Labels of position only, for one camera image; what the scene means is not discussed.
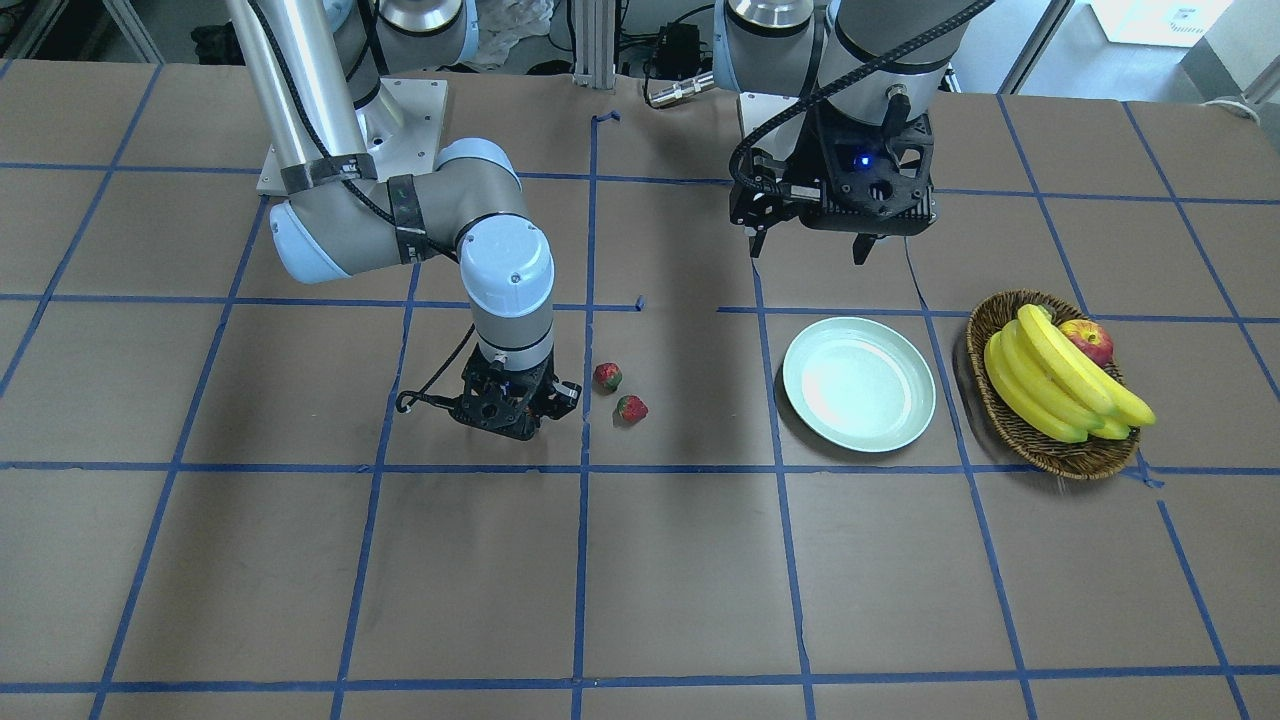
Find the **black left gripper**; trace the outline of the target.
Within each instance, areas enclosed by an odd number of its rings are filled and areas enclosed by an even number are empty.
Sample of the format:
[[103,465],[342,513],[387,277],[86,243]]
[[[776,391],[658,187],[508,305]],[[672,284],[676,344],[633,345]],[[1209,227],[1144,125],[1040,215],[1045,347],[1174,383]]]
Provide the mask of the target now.
[[753,149],[740,163],[765,190],[736,183],[730,220],[748,228],[751,259],[762,256],[769,228],[791,219],[815,231],[858,233],[852,263],[863,266],[881,236],[919,234],[934,223],[933,151],[927,114],[887,138],[879,126],[836,110],[810,110],[786,159]]

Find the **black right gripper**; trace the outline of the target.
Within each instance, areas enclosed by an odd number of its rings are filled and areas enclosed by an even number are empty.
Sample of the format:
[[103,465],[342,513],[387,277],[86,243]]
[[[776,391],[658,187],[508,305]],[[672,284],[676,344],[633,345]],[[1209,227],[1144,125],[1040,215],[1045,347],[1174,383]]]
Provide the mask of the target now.
[[463,425],[512,439],[529,441],[541,419],[558,420],[572,413],[582,387],[556,374],[554,357],[522,370],[506,368],[481,351],[471,352],[463,366],[463,392],[452,400],[451,418]]

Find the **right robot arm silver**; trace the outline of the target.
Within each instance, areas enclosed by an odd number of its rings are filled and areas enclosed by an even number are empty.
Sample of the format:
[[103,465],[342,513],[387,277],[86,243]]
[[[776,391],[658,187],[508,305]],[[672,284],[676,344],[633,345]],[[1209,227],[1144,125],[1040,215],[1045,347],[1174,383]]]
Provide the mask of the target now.
[[474,56],[472,1],[230,1],[236,41],[271,133],[284,200],[276,252],[298,282],[444,258],[458,265],[475,348],[453,398],[403,389],[396,410],[531,439],[582,389],[554,370],[556,264],[521,179],[485,138],[458,138],[413,170],[413,122],[389,72]]

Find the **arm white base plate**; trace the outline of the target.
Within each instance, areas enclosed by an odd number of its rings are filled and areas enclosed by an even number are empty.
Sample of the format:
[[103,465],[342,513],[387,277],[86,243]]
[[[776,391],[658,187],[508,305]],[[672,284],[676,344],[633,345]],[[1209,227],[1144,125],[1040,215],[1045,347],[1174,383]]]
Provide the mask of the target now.
[[[755,132],[759,126],[763,126],[771,118],[791,108],[796,101],[797,97],[783,95],[740,94],[739,113],[742,136],[746,137],[751,132]],[[762,136],[755,142],[755,146],[769,149],[774,155],[791,152],[803,128],[803,114],[790,118],[782,126]]]
[[[378,181],[393,176],[421,176],[434,170],[440,147],[448,83],[440,79],[381,79],[381,87],[361,108],[355,119],[378,172]],[[269,197],[285,197],[282,172],[301,159],[315,159],[317,151],[305,133],[296,109],[287,111],[287,141],[273,143],[265,156],[256,184]]]

